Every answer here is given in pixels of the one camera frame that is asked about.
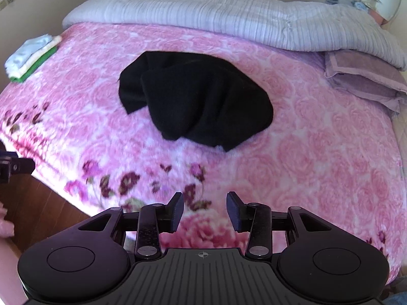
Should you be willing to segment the left hand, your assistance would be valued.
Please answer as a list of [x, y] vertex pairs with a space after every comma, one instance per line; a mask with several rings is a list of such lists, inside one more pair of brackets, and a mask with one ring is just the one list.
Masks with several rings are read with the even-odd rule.
[[14, 236], [14, 224], [6, 220], [8, 210], [0, 203], [0, 238], [11, 238]]

